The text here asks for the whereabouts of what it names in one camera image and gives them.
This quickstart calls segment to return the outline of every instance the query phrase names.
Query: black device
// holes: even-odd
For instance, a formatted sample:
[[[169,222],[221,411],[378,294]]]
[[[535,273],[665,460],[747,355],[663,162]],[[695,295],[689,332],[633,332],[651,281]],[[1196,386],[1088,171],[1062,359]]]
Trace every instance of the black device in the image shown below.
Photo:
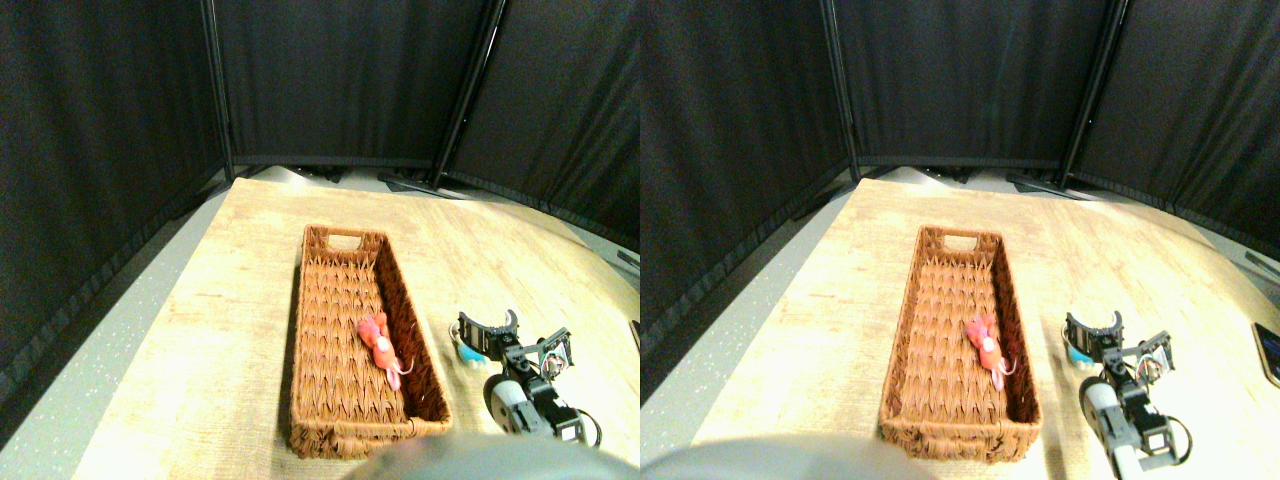
[[[485,326],[458,312],[458,339],[476,353],[502,364],[502,372],[484,384],[485,407],[503,431],[585,443],[582,416],[591,416],[566,404],[552,387],[552,380],[573,365],[568,329],[561,328],[525,347],[520,344],[516,328],[516,312],[511,310],[507,310],[506,326]],[[529,360],[534,353],[536,364]],[[600,424],[595,419],[591,422],[595,424],[593,447],[599,448]]]
[[[1262,324],[1253,324],[1253,338],[1258,342],[1262,370],[1266,371],[1271,383],[1280,387],[1280,335]]]
[[[1181,421],[1161,415],[1147,392],[1147,385],[1174,370],[1169,333],[1124,348],[1120,312],[1115,312],[1115,319],[1110,328],[1091,329],[1066,314],[1062,335],[1071,348],[1102,365],[1098,376],[1080,385],[1080,410],[1106,448],[1112,474],[1130,479],[1147,470],[1185,462],[1192,453],[1192,435],[1183,425],[1187,453],[1178,457],[1170,424]],[[1137,357],[1138,364],[1130,365],[1125,357]],[[1146,456],[1138,458],[1138,451]]]

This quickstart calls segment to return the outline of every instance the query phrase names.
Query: wicker basket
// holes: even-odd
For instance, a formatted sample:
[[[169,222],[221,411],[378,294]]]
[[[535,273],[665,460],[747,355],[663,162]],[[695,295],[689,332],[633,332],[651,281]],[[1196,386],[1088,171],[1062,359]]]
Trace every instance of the wicker basket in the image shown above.
[[[329,236],[358,237],[360,246],[334,248]],[[387,312],[397,356],[406,367],[413,364],[399,392],[356,334],[357,323],[378,311]],[[289,404],[293,451],[302,458],[355,460],[448,430],[439,364],[424,342],[387,234],[307,225]]]
[[[952,250],[945,237],[977,238]],[[995,337],[1016,370],[996,392],[965,335],[995,312]],[[1004,239],[997,233],[922,227],[893,339],[881,433],[913,457],[1016,461],[1043,422]]]

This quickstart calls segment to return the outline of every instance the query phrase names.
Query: black cable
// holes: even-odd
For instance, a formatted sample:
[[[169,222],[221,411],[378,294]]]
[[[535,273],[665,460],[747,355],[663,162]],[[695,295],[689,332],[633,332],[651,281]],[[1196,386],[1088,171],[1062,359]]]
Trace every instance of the black cable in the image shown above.
[[[591,448],[600,448],[600,440],[604,439],[604,430],[600,430],[600,422],[595,421],[595,417],[593,417],[591,413],[588,413],[585,410],[581,408],[573,408],[573,410],[577,410],[579,415],[584,415],[588,419],[591,419],[591,422],[595,424],[595,444],[591,445]]]
[[[1176,421],[1178,425],[1180,425],[1183,428],[1183,431],[1187,433],[1187,453],[1183,453],[1183,457],[1178,458],[1178,463],[1174,463],[1174,465],[1183,465],[1183,462],[1185,462],[1187,458],[1192,457],[1192,431],[1187,429],[1187,425],[1183,424],[1181,420],[1178,420],[1172,415],[1166,415],[1165,417],[1167,417],[1170,421]]]

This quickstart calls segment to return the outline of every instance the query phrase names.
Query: blue object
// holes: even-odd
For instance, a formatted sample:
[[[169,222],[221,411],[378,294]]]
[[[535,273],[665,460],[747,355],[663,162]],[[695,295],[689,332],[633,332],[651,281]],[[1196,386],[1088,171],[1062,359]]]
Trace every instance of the blue object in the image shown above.
[[[1075,349],[1075,347],[1066,346],[1066,352],[1071,357],[1073,362],[1093,364],[1093,358],[1089,358],[1084,353],[1080,353],[1080,351]]]
[[[458,343],[458,358],[462,358],[463,364],[467,362],[484,364],[486,360],[489,360],[485,358],[485,356],[476,353],[476,351],[471,349],[471,347],[467,347],[466,344],[462,343]]]

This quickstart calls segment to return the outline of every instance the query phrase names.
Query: black metal pole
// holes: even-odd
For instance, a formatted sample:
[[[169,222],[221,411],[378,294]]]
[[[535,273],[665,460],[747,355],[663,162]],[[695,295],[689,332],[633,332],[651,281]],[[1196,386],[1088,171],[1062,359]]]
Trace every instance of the black metal pole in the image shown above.
[[[1084,91],[1084,101],[1075,116],[1075,131],[1071,133],[1070,147],[1062,169],[1057,175],[1057,187],[1066,189],[1066,180],[1071,175],[1071,166],[1080,156],[1084,138],[1089,133],[1089,124],[1093,123],[1093,110],[1097,108],[1102,90],[1106,87],[1107,72],[1111,69],[1111,60],[1115,59],[1116,45],[1120,44],[1120,31],[1124,27],[1124,18],[1129,10],[1129,0],[1114,0],[1108,3],[1107,24],[1102,28],[1102,35],[1093,49],[1093,69],[1089,72],[1089,84]]]
[[[845,155],[849,155],[849,174],[854,184],[861,180],[858,165],[858,138],[854,136],[854,108],[849,96],[849,82],[845,77],[845,54],[840,45],[840,22],[836,17],[836,3],[822,0],[822,23],[827,33],[827,55],[831,60],[831,78],[836,83],[836,100],[840,104],[841,140]]]
[[[471,111],[472,100],[476,91],[480,90],[485,70],[489,68],[489,55],[493,54],[493,46],[498,40],[498,28],[502,26],[502,17],[506,10],[507,0],[493,0],[488,10],[489,15],[484,29],[476,36],[476,42],[471,50],[471,67],[467,72],[466,82],[462,91],[458,92],[458,100],[453,104],[453,120],[449,127],[449,136],[445,137],[444,148],[440,148],[440,155],[435,160],[435,173],[430,179],[431,188],[440,188],[440,179],[444,177],[444,170],[453,161],[458,138],[462,136],[467,115]]]
[[[218,110],[218,140],[223,151],[223,175],[227,183],[236,180],[234,164],[232,161],[232,134],[230,110],[227,108],[227,82],[223,77],[223,49],[218,42],[218,13],[214,9],[214,0],[200,3],[205,23],[205,47],[209,50],[209,73],[214,84],[214,102]]]

